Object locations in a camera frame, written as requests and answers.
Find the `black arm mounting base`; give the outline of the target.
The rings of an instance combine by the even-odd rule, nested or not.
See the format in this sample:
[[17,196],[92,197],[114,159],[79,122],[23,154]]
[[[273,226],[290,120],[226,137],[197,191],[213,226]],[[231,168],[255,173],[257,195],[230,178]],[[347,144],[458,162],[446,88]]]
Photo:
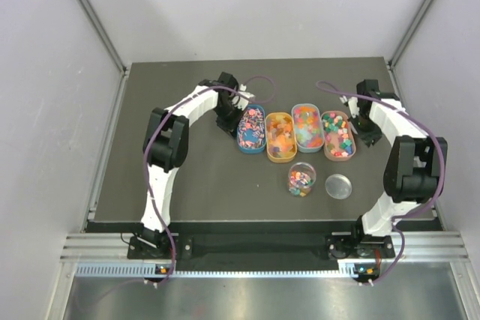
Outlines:
[[206,256],[225,258],[234,255],[300,255],[319,260],[393,259],[392,238],[367,238],[360,241],[355,235],[323,233],[223,233],[187,234],[173,237],[156,235],[153,239],[132,237],[127,257],[130,259],[169,259],[193,261]]

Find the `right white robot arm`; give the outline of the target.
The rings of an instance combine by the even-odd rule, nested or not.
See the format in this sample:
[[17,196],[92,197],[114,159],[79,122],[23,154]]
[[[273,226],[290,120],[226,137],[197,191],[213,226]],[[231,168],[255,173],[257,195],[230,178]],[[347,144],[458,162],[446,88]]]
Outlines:
[[394,93],[380,91],[375,79],[356,86],[348,100],[351,122],[363,142],[386,138],[391,146],[383,173],[383,192],[356,221],[350,248],[361,257],[387,244],[397,223],[427,209],[443,191],[448,143],[411,118]]

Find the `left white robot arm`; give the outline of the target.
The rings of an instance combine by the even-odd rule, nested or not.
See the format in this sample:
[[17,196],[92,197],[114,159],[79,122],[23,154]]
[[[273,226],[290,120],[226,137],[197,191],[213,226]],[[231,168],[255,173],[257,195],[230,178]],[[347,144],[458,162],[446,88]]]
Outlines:
[[170,203],[173,185],[189,150],[191,126],[213,111],[217,126],[234,137],[236,128],[254,95],[229,73],[216,80],[203,80],[178,103],[151,111],[143,143],[142,169],[146,204],[137,235],[154,257],[165,256],[172,248]]

